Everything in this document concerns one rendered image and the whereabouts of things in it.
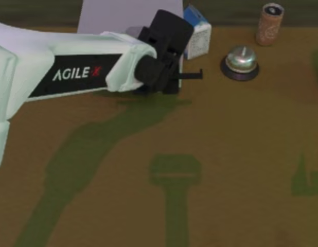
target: cylindrical can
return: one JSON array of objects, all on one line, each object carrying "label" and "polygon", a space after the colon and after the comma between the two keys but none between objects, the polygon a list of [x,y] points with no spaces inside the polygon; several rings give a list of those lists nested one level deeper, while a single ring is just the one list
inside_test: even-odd
[{"label": "cylindrical can", "polygon": [[276,41],[284,12],[279,4],[269,3],[263,6],[256,33],[256,42],[259,45],[269,46]]}]

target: agilex logo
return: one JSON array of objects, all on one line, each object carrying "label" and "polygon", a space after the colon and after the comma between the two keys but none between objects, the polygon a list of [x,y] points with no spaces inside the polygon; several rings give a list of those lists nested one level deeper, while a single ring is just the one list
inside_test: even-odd
[{"label": "agilex logo", "polygon": [[101,74],[102,66],[86,66],[58,69],[52,81],[63,81],[73,79],[85,79],[89,77],[98,77]]}]

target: can lid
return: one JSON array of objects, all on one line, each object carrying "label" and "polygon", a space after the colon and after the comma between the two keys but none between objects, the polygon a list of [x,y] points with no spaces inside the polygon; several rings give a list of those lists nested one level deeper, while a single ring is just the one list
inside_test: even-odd
[{"label": "can lid", "polygon": [[263,11],[267,15],[278,17],[284,13],[284,8],[279,4],[269,3],[263,6]]}]

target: blue box top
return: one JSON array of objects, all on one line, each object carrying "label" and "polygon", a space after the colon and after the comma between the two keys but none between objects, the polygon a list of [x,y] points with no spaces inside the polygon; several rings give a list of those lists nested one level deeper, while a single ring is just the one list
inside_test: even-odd
[{"label": "blue box top", "polygon": [[199,25],[201,22],[208,23],[208,20],[191,4],[185,8],[183,18],[193,27]]}]

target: service bell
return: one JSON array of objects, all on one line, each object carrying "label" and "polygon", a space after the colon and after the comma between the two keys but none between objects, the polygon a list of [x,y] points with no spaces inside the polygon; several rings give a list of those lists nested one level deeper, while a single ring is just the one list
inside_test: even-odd
[{"label": "service bell", "polygon": [[233,80],[252,80],[259,72],[256,54],[247,46],[236,46],[222,59],[221,70]]}]

